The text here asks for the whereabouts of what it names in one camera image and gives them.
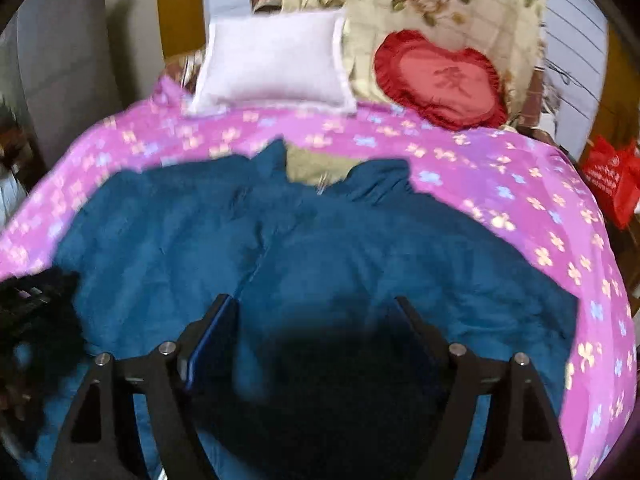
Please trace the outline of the teal quilted puffer jacket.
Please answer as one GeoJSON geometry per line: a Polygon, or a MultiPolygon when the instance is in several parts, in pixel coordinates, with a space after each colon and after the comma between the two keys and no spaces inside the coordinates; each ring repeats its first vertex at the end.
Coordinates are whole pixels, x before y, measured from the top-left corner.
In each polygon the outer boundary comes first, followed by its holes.
{"type": "Polygon", "coordinates": [[[412,479],[451,377],[400,316],[405,299],[482,358],[524,353],[552,408],[578,301],[486,226],[362,162],[325,190],[295,183],[274,141],[106,180],[52,262],[76,274],[90,349],[141,356],[220,295],[239,305],[221,367],[191,410],[221,479],[412,479]]]}

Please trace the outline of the pink floral bed sheet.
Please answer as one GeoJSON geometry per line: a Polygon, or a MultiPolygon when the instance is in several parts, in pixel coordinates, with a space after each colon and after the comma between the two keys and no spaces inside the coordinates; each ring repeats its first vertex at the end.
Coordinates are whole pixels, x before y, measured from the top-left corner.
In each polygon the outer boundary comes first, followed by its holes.
{"type": "Polygon", "coordinates": [[[502,130],[450,132],[396,105],[362,103],[354,116],[252,108],[190,118],[184,102],[163,78],[149,99],[75,141],[2,231],[2,274],[46,266],[75,212],[117,170],[252,154],[279,136],[333,156],[404,158],[419,191],[487,226],[579,299],[561,427],[573,476],[604,473],[631,427],[637,341],[603,216],[557,148],[502,130]]]}

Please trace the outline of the brown floral folded quilt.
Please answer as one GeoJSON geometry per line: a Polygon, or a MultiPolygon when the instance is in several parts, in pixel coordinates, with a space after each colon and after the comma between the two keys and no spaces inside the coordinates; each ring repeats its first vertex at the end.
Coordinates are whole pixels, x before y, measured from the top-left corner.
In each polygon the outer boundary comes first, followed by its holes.
{"type": "Polygon", "coordinates": [[[187,92],[193,93],[204,58],[204,48],[168,58],[165,61],[162,75],[175,81],[180,87],[185,88],[187,92]]]}

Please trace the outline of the grey wardrobe cabinet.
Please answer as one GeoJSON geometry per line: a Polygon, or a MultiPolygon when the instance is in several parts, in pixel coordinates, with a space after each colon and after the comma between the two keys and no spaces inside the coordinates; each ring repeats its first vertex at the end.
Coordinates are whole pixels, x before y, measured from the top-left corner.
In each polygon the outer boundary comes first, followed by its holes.
{"type": "Polygon", "coordinates": [[[156,0],[24,0],[1,33],[1,102],[51,168],[163,66],[156,0]]]}

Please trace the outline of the red plastic shopping bag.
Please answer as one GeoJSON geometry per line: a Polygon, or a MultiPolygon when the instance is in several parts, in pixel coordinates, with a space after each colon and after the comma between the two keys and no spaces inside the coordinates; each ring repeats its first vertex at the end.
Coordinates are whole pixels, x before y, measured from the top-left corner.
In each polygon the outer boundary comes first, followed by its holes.
{"type": "Polygon", "coordinates": [[[623,148],[598,136],[582,174],[605,218],[626,229],[639,203],[639,155],[634,142],[623,148]]]}

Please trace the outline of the white square pillow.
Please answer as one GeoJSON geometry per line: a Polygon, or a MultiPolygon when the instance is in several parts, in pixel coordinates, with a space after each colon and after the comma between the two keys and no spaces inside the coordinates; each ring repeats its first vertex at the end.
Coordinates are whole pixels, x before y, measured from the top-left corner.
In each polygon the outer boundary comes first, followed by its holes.
{"type": "Polygon", "coordinates": [[[294,107],[354,114],[343,64],[342,9],[258,13],[208,25],[204,62],[186,112],[294,107]]]}

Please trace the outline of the red heart-shaped cushion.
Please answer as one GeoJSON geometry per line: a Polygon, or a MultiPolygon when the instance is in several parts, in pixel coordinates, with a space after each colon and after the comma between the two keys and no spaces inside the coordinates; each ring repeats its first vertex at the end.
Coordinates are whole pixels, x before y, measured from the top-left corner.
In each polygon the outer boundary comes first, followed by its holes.
{"type": "Polygon", "coordinates": [[[477,50],[450,51],[405,29],[384,39],[373,68],[386,96],[436,126],[497,128],[508,119],[499,74],[477,50]]]}

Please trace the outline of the cream rose-print blanket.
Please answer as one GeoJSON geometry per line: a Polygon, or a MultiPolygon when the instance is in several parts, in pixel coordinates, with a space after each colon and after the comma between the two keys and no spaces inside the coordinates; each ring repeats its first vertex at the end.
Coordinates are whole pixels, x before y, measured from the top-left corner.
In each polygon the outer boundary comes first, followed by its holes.
{"type": "Polygon", "coordinates": [[[525,101],[544,53],[546,0],[250,0],[256,12],[343,8],[347,14],[344,62],[352,91],[386,101],[375,81],[373,59],[391,32],[413,29],[436,46],[472,48],[495,67],[509,116],[525,101]]]}

